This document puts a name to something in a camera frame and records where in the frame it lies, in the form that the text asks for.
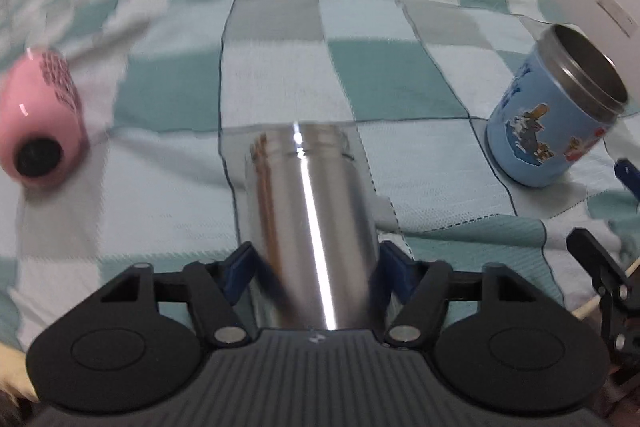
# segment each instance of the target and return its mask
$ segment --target checkered fabric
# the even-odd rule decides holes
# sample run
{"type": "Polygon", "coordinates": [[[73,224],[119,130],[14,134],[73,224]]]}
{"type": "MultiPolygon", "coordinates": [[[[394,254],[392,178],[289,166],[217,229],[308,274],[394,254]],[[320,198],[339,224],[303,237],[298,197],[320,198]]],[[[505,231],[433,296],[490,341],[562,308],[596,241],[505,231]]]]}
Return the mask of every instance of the checkered fabric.
{"type": "Polygon", "coordinates": [[[572,227],[625,266],[639,253],[638,202],[613,172],[640,161],[636,106],[548,188],[512,182],[484,143],[553,22],[552,0],[10,0],[0,70],[26,46],[65,54],[92,148],[52,193],[0,176],[0,341],[26,349],[132,263],[223,259],[242,228],[227,174],[242,172],[225,172],[222,132],[292,121],[348,124],[382,238],[455,269],[506,263],[578,307],[592,292],[572,227]]]}

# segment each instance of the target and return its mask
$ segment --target silver screw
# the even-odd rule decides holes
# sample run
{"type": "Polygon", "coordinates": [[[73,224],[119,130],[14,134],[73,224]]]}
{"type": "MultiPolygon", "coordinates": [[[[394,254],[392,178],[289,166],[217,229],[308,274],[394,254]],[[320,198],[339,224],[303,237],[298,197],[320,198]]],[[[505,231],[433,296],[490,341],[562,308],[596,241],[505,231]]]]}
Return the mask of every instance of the silver screw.
{"type": "Polygon", "coordinates": [[[394,326],[389,330],[389,336],[396,342],[413,342],[420,338],[420,330],[413,326],[394,326]]]}
{"type": "Polygon", "coordinates": [[[625,335],[623,335],[622,333],[620,333],[617,337],[616,337],[616,349],[618,351],[622,351],[623,347],[625,347],[625,335]]]}
{"type": "Polygon", "coordinates": [[[244,341],[246,331],[238,326],[225,326],[216,331],[213,336],[223,344],[235,344],[244,341]]]}

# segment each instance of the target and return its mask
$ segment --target cartoon sticker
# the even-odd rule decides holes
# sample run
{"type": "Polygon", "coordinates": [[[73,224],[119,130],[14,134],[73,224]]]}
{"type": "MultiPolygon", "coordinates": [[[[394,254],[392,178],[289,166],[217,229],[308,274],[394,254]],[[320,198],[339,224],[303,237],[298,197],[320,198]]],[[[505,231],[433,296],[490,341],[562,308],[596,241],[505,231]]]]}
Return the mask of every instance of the cartoon sticker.
{"type": "Polygon", "coordinates": [[[598,140],[600,140],[600,138],[602,138],[606,132],[606,129],[598,127],[593,133],[594,137],[588,142],[582,142],[580,138],[572,136],[571,140],[569,140],[569,146],[564,151],[564,159],[571,163],[577,162],[580,158],[587,154],[591,150],[591,148],[596,145],[596,143],[598,143],[598,140]]]}
{"type": "Polygon", "coordinates": [[[554,156],[548,144],[538,141],[538,133],[545,128],[538,120],[548,111],[548,105],[540,103],[504,124],[507,141],[516,158],[536,167],[554,156]]]}

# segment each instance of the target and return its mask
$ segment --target black bottle opening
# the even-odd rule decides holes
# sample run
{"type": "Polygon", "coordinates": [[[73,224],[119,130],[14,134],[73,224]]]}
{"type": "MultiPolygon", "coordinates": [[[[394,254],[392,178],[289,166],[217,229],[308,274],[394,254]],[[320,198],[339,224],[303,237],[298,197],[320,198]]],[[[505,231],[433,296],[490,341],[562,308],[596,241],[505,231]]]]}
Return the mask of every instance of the black bottle opening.
{"type": "Polygon", "coordinates": [[[62,160],[62,147],[50,138],[35,138],[20,147],[15,155],[15,169],[20,176],[40,178],[52,172],[62,160]]]}

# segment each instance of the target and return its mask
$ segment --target pink cup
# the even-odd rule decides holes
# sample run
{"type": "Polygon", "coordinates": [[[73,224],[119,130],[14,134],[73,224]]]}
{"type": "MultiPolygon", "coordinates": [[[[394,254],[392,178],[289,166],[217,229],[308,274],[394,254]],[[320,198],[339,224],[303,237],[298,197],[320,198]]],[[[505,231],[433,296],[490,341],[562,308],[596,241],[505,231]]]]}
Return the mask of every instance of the pink cup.
{"type": "Polygon", "coordinates": [[[27,49],[0,82],[0,166],[24,185],[59,184],[86,144],[66,60],[49,50],[27,49]]]}

